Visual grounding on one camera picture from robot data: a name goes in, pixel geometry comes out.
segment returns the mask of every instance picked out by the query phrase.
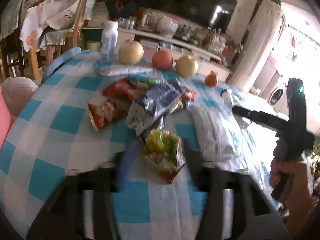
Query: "television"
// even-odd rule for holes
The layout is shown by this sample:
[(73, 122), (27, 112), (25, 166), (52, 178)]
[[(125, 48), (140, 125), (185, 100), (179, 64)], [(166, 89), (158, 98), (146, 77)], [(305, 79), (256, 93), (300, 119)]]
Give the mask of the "television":
[(174, 14), (203, 27), (225, 32), (236, 0), (143, 0), (143, 6)]

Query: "checkered tablecloth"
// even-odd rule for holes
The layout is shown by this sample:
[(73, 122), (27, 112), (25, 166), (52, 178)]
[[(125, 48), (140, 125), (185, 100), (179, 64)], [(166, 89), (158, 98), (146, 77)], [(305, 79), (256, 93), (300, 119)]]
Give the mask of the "checkered tablecloth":
[[(39, 87), (2, 146), (0, 208), (23, 238), (67, 170), (95, 169), (136, 138), (134, 130), (126, 128), (125, 119), (98, 132), (92, 127), (86, 103), (102, 103), (102, 90), (122, 78), (97, 75), (92, 66), (98, 59), (97, 53), (83, 51), (66, 62)], [(164, 73), (163, 77), (176, 76)], [(220, 91), (229, 86), (222, 83), (211, 89), (203, 84), (203, 79), (196, 75), (181, 81), (196, 91), (196, 103), (223, 107), (219, 101)], [(261, 98), (253, 99), (232, 89), (243, 100), (250, 98), (252, 102), (268, 106)], [(199, 148), (188, 110), (171, 115), (166, 130), (188, 138), (193, 148)], [(124, 240), (194, 239), (204, 200), (205, 194), (194, 189), (186, 167), (172, 185), (165, 185), (139, 156), (132, 165), (124, 190), (113, 194)], [(87, 234), (92, 236), (92, 230), (87, 229)]]

